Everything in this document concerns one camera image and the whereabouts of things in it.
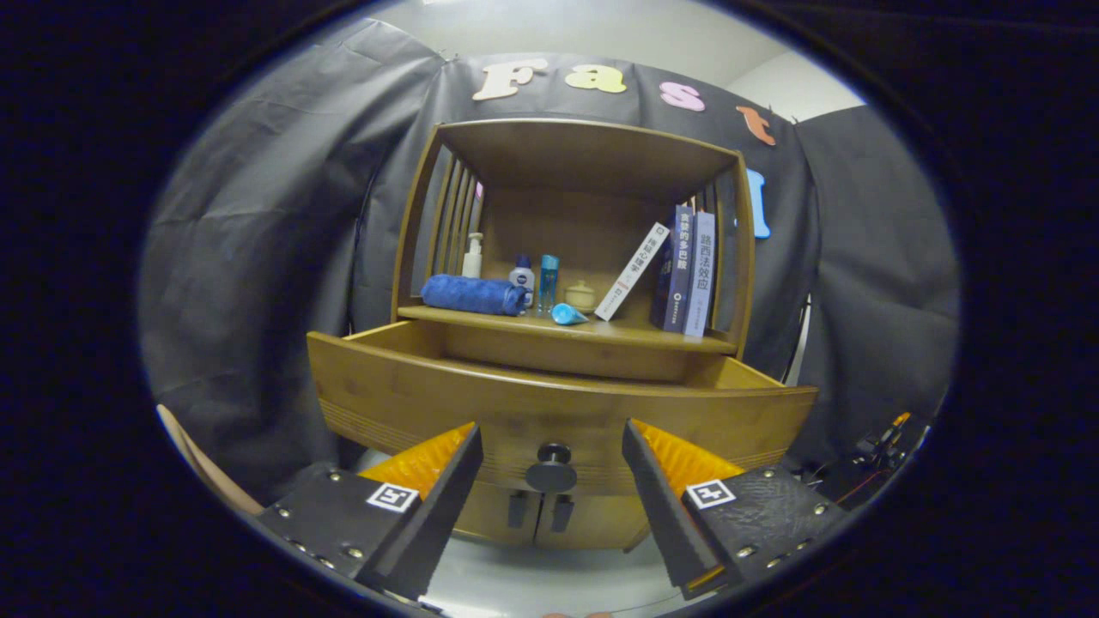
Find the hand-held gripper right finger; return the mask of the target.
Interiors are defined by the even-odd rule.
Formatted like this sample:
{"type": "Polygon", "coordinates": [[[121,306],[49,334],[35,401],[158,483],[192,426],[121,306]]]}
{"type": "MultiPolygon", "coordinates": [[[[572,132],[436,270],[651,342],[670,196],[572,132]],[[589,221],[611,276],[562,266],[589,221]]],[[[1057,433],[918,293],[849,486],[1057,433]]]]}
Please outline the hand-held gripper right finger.
{"type": "Polygon", "coordinates": [[[781,467],[742,470],[639,419],[624,424],[622,457],[687,602],[771,578],[847,519],[847,509],[781,467]]]}

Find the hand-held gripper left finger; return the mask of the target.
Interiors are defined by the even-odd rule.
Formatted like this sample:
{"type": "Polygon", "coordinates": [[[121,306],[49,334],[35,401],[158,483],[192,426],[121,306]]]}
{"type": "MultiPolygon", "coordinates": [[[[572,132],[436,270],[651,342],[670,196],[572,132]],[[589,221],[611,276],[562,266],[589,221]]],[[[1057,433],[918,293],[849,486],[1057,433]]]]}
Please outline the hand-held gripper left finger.
{"type": "Polygon", "coordinates": [[[314,470],[258,515],[321,566],[417,602],[482,466],[480,427],[453,427],[370,470],[314,470]]]}

